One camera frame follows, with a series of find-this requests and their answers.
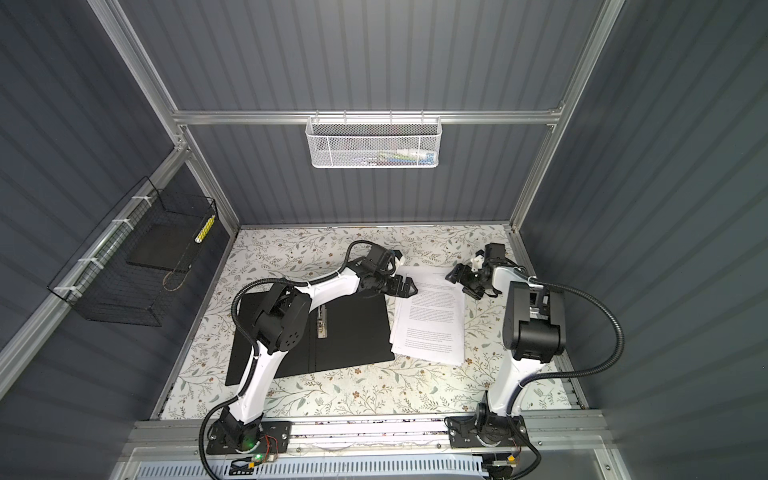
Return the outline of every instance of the black mounting plate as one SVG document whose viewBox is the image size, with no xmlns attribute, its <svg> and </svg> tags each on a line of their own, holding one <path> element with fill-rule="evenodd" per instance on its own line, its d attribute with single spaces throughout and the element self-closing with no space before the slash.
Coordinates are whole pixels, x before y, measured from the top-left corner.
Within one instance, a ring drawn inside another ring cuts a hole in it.
<svg viewBox="0 0 768 480">
<path fill-rule="evenodd" d="M 447 417 L 445 424 L 449 428 L 449 439 L 451 441 L 452 449 L 483 449 L 487 447 L 513 447 L 519 445 L 519 441 L 515 442 L 515 437 L 509 431 L 508 421 L 506 417 L 497 417 L 498 422 L 490 422 L 486 425 L 486 431 L 497 431 L 493 434 L 497 442 L 483 443 L 478 438 L 477 428 L 475 427 L 474 416 L 461 416 L 461 417 Z M 523 428 L 525 434 L 525 423 L 521 417 L 515 419 L 515 427 Z"/>
<path fill-rule="evenodd" d="M 261 422 L 261 427 L 263 428 L 262 436 L 269 435 L 277 440 L 278 453 L 285 453 L 288 451 L 290 425 L 290 422 Z M 275 443 L 270 440 L 270 453 L 274 452 L 274 445 Z M 211 425 L 208 431 L 208 446 L 205 449 L 205 453 L 206 455 L 240 455 L 224 441 L 224 431 L 218 423 Z M 256 449 L 249 455 L 254 453 L 266 454 L 266 442 L 263 439 L 259 445 L 256 446 Z"/>
</svg>

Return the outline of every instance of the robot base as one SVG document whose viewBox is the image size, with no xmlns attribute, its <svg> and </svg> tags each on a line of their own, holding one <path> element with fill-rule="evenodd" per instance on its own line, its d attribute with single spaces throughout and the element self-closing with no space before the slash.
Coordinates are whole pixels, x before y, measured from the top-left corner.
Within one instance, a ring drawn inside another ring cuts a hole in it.
<svg viewBox="0 0 768 480">
<path fill-rule="evenodd" d="M 259 443 L 256 448 L 248 455 L 261 453 L 266 454 L 266 435 L 277 440 L 277 453 L 288 451 L 288 441 L 290 440 L 290 422 L 261 422 Z M 206 455 L 238 455 L 237 450 L 230 447 L 224 439 L 224 430 L 219 422 L 215 422 L 208 429 L 208 446 L 205 449 Z M 270 454 L 275 452 L 275 442 L 270 439 Z"/>
<path fill-rule="evenodd" d="M 478 403 L 474 416 L 446 417 L 445 426 L 453 449 L 520 446 L 520 438 L 528 437 L 522 417 L 510 419 L 489 410 L 488 393 Z"/>
</svg>

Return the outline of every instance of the floral tablecloth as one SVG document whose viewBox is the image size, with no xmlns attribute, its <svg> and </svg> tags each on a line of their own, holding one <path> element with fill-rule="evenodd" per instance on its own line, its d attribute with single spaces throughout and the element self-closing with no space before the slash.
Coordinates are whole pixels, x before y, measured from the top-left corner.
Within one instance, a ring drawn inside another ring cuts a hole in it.
<svg viewBox="0 0 768 480">
<path fill-rule="evenodd" d="M 353 240 L 397 248 L 406 265 L 464 263 L 489 242 L 506 244 L 511 257 L 501 225 L 242 230 L 161 418 L 199 419 L 234 395 L 237 386 L 224 385 L 234 335 L 229 310 L 232 297 L 244 284 L 267 276 L 295 280 L 322 276 L 339 266 Z M 387 297 L 390 324 L 394 306 L 394 299 Z M 504 308 L 504 298 L 484 297 L 478 302 L 466 298 L 461 366 L 397 355 L 391 362 L 275 379 L 266 400 L 266 416 L 472 411 L 494 381 L 502 360 Z M 548 365 L 545 371 L 552 370 L 554 366 Z M 528 387 L 523 408 L 569 409 L 571 405 L 562 383 L 555 379 Z"/>
</svg>

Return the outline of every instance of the stack of papers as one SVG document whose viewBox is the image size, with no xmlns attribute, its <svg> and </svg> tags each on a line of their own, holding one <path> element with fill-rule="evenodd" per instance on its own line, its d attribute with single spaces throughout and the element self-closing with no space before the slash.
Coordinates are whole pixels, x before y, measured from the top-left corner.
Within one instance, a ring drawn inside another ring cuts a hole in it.
<svg viewBox="0 0 768 480">
<path fill-rule="evenodd" d="M 401 266 L 398 275 L 413 278 L 419 293 L 395 299 L 392 351 L 430 362 L 464 362 L 464 293 L 445 279 L 451 268 Z"/>
</svg>

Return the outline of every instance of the gray corrugated wall panel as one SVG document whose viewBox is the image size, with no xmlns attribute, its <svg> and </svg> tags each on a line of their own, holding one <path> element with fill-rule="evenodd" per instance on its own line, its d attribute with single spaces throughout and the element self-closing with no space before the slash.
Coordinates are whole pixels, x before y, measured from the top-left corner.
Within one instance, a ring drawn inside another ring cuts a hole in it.
<svg viewBox="0 0 768 480">
<path fill-rule="evenodd" d="M 624 326 L 622 360 L 584 385 L 633 478 L 763 476 L 766 16 L 630 2 L 522 229 L 541 278 Z M 605 320 L 572 300 L 568 317 L 574 364 L 607 357 Z"/>
<path fill-rule="evenodd" d="M 312 166 L 300 126 L 193 126 L 243 224 L 509 219 L 544 125 L 446 125 L 440 165 Z"/>
<path fill-rule="evenodd" d="M 85 2 L 0 2 L 0 346 L 172 148 Z"/>
<path fill-rule="evenodd" d="M 123 2 L 185 110 L 555 108 L 600 2 Z"/>
<path fill-rule="evenodd" d="M 186 168 L 167 189 L 200 194 Z M 0 402 L 0 477 L 109 475 L 133 423 L 151 414 L 228 240 L 214 224 L 160 328 L 64 319 Z"/>
</svg>

